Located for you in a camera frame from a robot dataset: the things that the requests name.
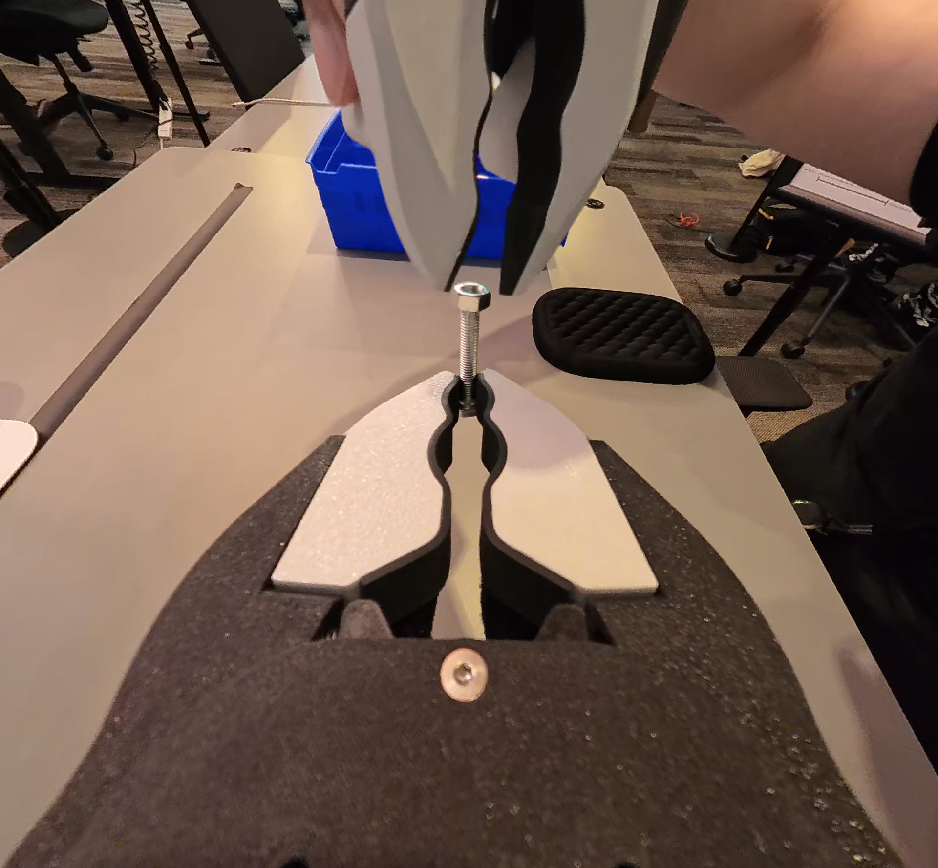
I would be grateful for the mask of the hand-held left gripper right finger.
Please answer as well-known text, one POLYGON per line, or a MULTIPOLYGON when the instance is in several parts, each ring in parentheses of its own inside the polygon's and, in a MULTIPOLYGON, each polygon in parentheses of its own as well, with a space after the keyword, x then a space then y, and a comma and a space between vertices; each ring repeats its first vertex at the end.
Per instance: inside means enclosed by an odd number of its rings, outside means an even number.
POLYGON ((492 541, 575 601, 656 593, 659 581, 580 427, 494 369, 478 388, 496 448, 485 499, 492 541))

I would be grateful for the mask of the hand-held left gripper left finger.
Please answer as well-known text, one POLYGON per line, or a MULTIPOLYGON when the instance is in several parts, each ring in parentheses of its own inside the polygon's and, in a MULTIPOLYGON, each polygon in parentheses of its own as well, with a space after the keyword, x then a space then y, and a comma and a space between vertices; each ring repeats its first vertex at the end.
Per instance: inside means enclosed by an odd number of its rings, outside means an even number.
POLYGON ((433 600, 448 577, 453 373, 377 406, 345 434, 283 549, 274 589, 387 604, 433 600))

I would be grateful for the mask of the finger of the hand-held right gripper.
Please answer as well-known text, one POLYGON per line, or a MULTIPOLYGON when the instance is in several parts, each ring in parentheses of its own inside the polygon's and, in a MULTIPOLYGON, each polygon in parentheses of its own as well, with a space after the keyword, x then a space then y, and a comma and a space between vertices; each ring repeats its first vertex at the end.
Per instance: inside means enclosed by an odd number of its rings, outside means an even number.
POLYGON ((475 231, 494 1, 345 0, 358 100, 343 122, 372 152, 405 253, 439 290, 475 231))
POLYGON ((498 0, 499 81, 478 152, 515 184, 499 292, 515 295, 571 229, 639 96, 659 0, 498 0))

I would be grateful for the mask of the blue plastic bin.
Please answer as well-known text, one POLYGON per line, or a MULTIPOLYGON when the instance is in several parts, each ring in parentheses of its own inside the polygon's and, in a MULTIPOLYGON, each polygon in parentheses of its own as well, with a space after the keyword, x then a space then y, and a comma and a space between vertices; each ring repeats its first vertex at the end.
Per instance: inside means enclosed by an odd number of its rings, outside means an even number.
MULTIPOLYGON (((347 135, 336 111, 307 157, 333 241, 339 250, 405 255, 384 200, 370 150, 347 135)), ((515 185, 477 167, 479 214, 467 251, 472 262, 500 261, 515 185)))

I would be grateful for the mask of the silver bolt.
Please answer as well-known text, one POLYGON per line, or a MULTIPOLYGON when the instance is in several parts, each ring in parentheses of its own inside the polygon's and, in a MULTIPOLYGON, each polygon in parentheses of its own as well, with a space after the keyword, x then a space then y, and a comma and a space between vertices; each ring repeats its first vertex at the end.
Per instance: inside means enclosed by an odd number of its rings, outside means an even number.
POLYGON ((490 299, 478 302, 460 299, 457 296, 460 313, 460 408, 463 416, 475 414, 474 389, 477 377, 480 316, 489 305, 490 299))

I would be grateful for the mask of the person's right forearm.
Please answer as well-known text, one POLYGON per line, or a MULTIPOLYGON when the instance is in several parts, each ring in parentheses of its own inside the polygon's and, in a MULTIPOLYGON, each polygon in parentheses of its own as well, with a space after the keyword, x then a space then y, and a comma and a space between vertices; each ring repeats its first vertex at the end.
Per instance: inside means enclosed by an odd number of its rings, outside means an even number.
POLYGON ((654 90, 936 226, 937 0, 688 0, 654 90))

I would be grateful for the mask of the person's right hand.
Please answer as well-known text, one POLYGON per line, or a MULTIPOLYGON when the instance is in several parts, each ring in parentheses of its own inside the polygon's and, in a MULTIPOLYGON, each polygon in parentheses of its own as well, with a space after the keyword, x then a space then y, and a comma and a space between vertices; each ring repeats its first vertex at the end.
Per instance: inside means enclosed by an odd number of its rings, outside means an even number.
POLYGON ((358 85, 351 63, 345 0, 300 0, 311 39, 322 88, 335 107, 358 100, 358 85))

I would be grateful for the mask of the grey table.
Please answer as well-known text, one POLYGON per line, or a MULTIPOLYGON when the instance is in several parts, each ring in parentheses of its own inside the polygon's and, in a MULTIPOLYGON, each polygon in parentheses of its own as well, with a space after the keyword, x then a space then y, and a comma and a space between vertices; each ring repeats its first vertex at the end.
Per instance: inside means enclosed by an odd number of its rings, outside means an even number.
POLYGON ((233 105, 237 115, 209 145, 306 160, 339 112, 326 99, 314 57, 307 57, 262 99, 233 105))

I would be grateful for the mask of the black textured pad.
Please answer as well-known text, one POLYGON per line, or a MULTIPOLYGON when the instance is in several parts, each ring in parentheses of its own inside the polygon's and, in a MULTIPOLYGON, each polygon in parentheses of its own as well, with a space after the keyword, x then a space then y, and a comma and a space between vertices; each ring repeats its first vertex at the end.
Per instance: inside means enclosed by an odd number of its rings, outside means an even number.
POLYGON ((582 378, 663 385, 705 381, 717 358, 677 300, 598 288, 554 288, 532 312, 533 341, 554 368, 582 378))

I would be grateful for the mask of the dark board panel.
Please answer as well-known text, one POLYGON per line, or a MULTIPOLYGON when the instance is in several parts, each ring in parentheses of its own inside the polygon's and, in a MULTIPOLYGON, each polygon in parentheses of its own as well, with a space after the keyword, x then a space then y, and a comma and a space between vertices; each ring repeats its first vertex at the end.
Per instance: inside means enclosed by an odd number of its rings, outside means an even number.
POLYGON ((278 0, 185 0, 243 101, 264 97, 305 59, 278 0))

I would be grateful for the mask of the wheeled cart white top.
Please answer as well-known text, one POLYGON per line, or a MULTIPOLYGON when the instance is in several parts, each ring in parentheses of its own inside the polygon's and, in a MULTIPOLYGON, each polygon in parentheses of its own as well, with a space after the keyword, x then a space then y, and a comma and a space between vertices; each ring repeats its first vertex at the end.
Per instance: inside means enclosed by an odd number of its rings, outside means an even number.
POLYGON ((869 279, 870 261, 880 251, 891 250, 910 264, 936 260, 936 229, 929 228, 908 206, 847 182, 826 171, 807 166, 789 156, 775 173, 735 233, 712 233, 705 239, 711 254, 743 264, 756 258, 756 248, 746 242, 761 205, 775 201, 821 218, 826 236, 815 245, 800 242, 787 257, 799 271, 773 275, 743 274, 723 285, 735 297, 746 283, 784 284, 779 299, 756 331, 739 350, 740 357, 754 357, 801 306, 813 288, 830 288, 824 308, 808 331, 796 341, 780 346, 786 359, 803 356, 835 306, 852 291, 876 318, 889 325, 897 342, 914 346, 913 338, 897 324, 885 303, 877 297, 869 279))

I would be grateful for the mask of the wooden document stand white base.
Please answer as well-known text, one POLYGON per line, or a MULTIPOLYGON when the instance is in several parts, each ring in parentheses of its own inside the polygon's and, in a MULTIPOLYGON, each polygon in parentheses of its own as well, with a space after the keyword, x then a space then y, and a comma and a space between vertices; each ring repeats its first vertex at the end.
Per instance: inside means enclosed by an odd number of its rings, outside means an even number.
POLYGON ((39 434, 28 422, 1 420, 1 481, 3 492, 25 467, 39 445, 39 434))

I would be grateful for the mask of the black office chair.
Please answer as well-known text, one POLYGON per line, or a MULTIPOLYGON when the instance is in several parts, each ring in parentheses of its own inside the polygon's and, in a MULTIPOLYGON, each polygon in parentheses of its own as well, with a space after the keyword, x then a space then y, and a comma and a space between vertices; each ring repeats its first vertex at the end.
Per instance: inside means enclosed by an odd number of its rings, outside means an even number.
POLYGON ((109 111, 111 102, 82 92, 60 57, 77 53, 80 40, 105 30, 108 23, 107 11, 94 0, 2 0, 2 55, 33 66, 39 66, 42 60, 50 62, 65 87, 64 95, 37 113, 41 129, 47 132, 68 115, 78 114, 97 139, 96 154, 105 162, 113 159, 113 151, 95 124, 92 111, 109 111))

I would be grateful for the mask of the black table frame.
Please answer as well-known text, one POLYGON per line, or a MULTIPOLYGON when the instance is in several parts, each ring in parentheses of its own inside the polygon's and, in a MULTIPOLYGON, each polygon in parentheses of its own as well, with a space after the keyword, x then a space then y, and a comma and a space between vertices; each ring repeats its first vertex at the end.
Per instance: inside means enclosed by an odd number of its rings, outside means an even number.
POLYGON ((170 97, 156 74, 157 55, 160 54, 185 106, 180 115, 192 121, 202 144, 207 147, 210 139, 205 123, 209 114, 197 109, 152 1, 104 0, 104 5, 153 112, 170 108, 170 97))

